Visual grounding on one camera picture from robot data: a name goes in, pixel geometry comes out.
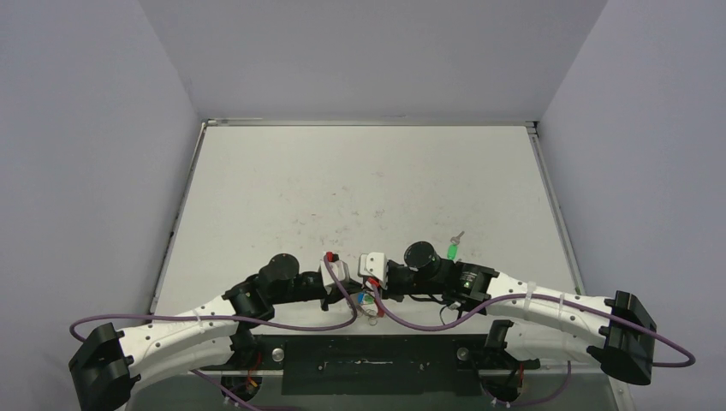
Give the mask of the large keyring with red sleeve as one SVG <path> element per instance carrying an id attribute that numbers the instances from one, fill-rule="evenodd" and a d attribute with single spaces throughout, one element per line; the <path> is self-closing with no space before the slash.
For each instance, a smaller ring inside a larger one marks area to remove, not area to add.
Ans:
<path id="1" fill-rule="evenodd" d="M 382 318 L 385 317 L 384 310 L 380 307 L 380 305 L 378 304 L 378 301 L 375 299 L 375 297 L 374 297 L 375 302 L 373 304 L 365 304 L 365 303 L 360 304 L 358 302 L 358 299 L 357 299 L 357 297 L 359 296 L 359 294 L 363 294 L 363 295 L 369 294 L 369 295 L 372 295 L 374 297 L 373 292 L 371 292 L 371 290 L 369 290 L 369 289 L 363 289 L 362 291 L 360 291 L 360 292 L 358 292 L 358 293 L 356 293 L 356 294 L 353 295 L 353 300 L 354 300 L 354 303 L 355 303 L 355 307 L 356 307 L 357 313 L 362 318 L 365 318 L 366 319 L 366 322 L 370 326 L 376 326 L 378 324 L 378 322 Z"/>

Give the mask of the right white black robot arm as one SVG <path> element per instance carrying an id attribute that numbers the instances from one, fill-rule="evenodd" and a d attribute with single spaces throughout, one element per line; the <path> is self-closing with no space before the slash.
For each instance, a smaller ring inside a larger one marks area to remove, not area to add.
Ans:
<path id="1" fill-rule="evenodd" d="M 657 325 L 640 299 L 571 294 L 524 282 L 493 268 L 444 259 L 426 241 L 412 244 L 398 264 L 384 253 L 359 257 L 358 275 L 383 299 L 441 295 L 457 310 L 512 319 L 491 330 L 486 360 L 570 360 L 597 364 L 608 376 L 635 385 L 652 381 Z"/>

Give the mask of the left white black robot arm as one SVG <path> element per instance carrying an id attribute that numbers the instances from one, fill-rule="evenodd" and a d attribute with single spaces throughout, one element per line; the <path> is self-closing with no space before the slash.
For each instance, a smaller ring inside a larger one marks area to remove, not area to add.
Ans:
<path id="1" fill-rule="evenodd" d="M 268 325 L 275 307 L 315 301 L 323 309 L 351 301 L 361 284 L 346 263 L 327 253 L 317 271 L 301 271 L 296 257 L 281 253 L 259 272 L 205 304 L 176 316 L 116 329 L 110 316 L 92 330 L 68 368 L 80 408 L 117 410 L 148 385 L 206 366 L 242 369 L 260 360 L 251 330 Z"/>

